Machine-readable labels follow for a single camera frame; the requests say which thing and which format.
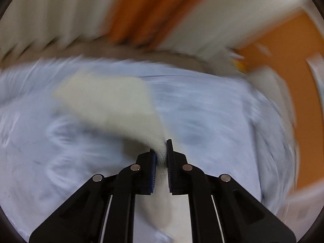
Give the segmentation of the cream knit cardigan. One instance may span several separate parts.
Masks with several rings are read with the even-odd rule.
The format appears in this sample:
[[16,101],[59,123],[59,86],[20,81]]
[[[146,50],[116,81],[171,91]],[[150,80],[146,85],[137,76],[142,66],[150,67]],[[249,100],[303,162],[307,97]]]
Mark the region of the cream knit cardigan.
[[141,204],[156,228],[170,225],[166,138],[146,83],[138,77],[77,72],[58,86],[54,96],[84,123],[102,132],[132,139],[156,153],[155,189],[151,197],[141,200]]

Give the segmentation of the blue butterfly bed sheet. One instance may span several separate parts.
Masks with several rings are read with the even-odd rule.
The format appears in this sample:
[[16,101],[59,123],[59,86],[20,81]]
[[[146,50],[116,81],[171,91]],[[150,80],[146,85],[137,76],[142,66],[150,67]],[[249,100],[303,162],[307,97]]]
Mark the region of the blue butterfly bed sheet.
[[116,174],[140,151],[62,110],[53,92],[81,70],[143,79],[175,148],[279,211],[295,158],[279,109],[250,83],[159,63],[48,59],[1,74],[1,208],[24,239],[92,175]]

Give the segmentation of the orange curtain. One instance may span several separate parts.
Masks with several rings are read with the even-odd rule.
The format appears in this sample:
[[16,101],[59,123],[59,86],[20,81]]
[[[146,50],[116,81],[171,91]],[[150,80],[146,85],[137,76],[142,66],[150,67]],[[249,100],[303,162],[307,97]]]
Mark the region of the orange curtain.
[[154,50],[201,0],[117,0],[108,39]]

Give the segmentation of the cream curtain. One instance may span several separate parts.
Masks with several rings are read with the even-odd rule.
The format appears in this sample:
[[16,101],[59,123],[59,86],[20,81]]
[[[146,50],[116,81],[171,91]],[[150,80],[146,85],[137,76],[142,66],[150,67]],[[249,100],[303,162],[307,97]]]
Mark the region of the cream curtain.
[[1,18],[1,57],[15,57],[52,41],[66,48],[78,38],[93,40],[110,26],[116,0],[12,0]]

